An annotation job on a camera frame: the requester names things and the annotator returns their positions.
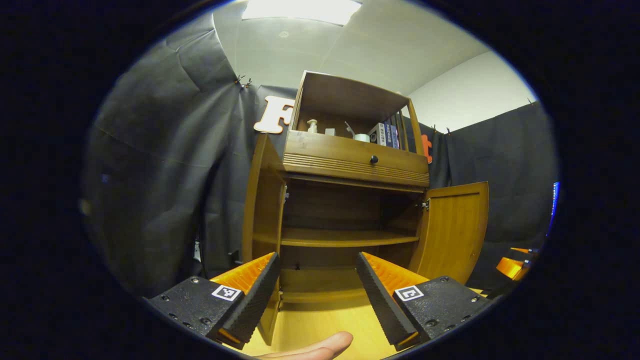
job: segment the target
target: cabinet door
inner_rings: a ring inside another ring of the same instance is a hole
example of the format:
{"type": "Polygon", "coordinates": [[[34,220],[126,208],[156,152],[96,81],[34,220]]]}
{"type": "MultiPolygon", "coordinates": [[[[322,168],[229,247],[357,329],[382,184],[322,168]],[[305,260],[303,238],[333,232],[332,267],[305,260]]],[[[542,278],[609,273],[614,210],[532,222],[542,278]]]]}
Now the cabinet door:
{"type": "MultiPolygon", "coordinates": [[[[284,205],[284,167],[267,134],[258,135],[244,201],[243,261],[270,252],[280,253],[280,230],[284,205]]],[[[271,343],[280,305],[280,280],[260,318],[258,330],[271,343]]]]}
{"type": "Polygon", "coordinates": [[[429,209],[423,209],[420,241],[409,269],[427,279],[446,275],[465,284],[484,242],[488,183],[429,190],[426,198],[429,209]]]}

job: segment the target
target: blue book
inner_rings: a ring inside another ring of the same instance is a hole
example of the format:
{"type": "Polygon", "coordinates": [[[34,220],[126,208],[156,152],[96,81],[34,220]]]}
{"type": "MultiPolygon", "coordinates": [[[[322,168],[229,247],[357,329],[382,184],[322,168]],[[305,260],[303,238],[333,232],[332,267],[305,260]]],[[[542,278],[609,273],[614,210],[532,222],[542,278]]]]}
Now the blue book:
{"type": "Polygon", "coordinates": [[[385,124],[385,135],[387,137],[387,146],[393,147],[393,138],[391,137],[391,125],[385,124]]]}
{"type": "Polygon", "coordinates": [[[393,141],[394,149],[400,149],[400,143],[398,142],[398,131],[393,125],[391,125],[391,139],[393,141]]]}

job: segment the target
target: wooden floor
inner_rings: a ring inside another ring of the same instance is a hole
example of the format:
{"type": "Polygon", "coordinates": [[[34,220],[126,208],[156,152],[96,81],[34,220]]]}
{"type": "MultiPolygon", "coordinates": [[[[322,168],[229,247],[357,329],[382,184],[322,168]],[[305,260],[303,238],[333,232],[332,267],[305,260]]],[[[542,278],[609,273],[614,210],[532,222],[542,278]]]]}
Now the wooden floor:
{"type": "Polygon", "coordinates": [[[340,304],[283,304],[271,346],[264,343],[256,329],[242,353],[259,356],[294,350],[339,331],[350,332],[353,342],[337,359],[374,360],[396,353],[393,345],[389,345],[367,297],[340,304]]]}

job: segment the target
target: white wall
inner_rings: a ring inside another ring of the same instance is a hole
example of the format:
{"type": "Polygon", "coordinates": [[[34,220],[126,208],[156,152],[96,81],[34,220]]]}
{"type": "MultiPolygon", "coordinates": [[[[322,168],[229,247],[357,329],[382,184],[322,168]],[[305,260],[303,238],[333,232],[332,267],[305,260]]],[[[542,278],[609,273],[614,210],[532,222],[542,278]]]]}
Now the white wall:
{"type": "Polygon", "coordinates": [[[407,96],[413,101],[418,121],[430,127],[435,124],[443,133],[447,127],[454,131],[537,99],[493,51],[463,62],[407,96]]]}

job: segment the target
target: human hand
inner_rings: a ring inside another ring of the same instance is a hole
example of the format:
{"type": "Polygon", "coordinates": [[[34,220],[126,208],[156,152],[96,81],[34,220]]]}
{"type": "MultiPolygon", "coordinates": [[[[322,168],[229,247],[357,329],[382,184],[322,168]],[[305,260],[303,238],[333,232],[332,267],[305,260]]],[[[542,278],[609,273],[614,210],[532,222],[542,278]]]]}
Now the human hand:
{"type": "Polygon", "coordinates": [[[345,351],[353,341],[346,331],[337,332],[323,341],[296,350],[257,356],[261,360],[332,360],[345,351]]]}

